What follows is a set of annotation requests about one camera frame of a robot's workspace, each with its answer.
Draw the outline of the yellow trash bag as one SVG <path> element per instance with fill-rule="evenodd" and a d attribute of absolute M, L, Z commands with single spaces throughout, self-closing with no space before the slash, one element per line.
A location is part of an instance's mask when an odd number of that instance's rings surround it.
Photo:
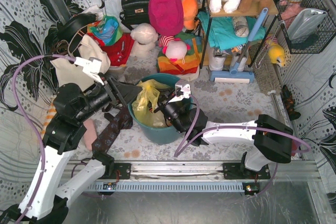
<path fill-rule="evenodd" d="M 140 81 L 137 86 L 141 87 L 142 91 L 132 103 L 132 110 L 135 118 L 148 127 L 167 127 L 163 113 L 161 111 L 154 113 L 153 110 L 158 106 L 160 90 L 169 90 L 170 87 L 166 84 L 157 82 L 154 79 L 145 82 Z"/>

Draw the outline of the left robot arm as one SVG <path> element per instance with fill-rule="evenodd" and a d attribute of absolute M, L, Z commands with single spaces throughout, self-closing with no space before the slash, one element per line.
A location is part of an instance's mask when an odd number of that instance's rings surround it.
<path fill-rule="evenodd" d="M 53 101 L 56 114 L 43 136 L 44 153 L 26 197 L 20 204 L 7 208 L 1 223 L 62 223 L 73 202 L 101 177 L 114 172 L 114 158 L 107 151 L 121 129 L 131 127 L 132 117 L 127 108 L 141 87 L 119 82 L 114 77 L 99 76 L 100 82 L 82 91 L 75 83 L 61 86 Z M 59 185 L 66 165 L 86 132 L 84 122 L 105 106 L 119 105 L 119 113 L 111 118 L 106 136 L 99 136 L 92 146 L 92 158 L 68 182 Z"/>

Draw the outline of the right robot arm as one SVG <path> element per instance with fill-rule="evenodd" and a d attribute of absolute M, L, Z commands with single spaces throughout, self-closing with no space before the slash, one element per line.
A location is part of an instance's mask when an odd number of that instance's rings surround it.
<path fill-rule="evenodd" d="M 166 121 L 184 133 L 187 144 L 194 146 L 216 143 L 251 145 L 238 163 L 224 163 L 226 179 L 269 178 L 270 163 L 288 164 L 291 161 L 293 131 L 276 119 L 261 114 L 258 119 L 244 123 L 215 123 L 196 105 L 192 109 L 189 96 L 181 89 L 160 89 L 157 105 L 148 103 L 152 113 L 162 112 Z"/>

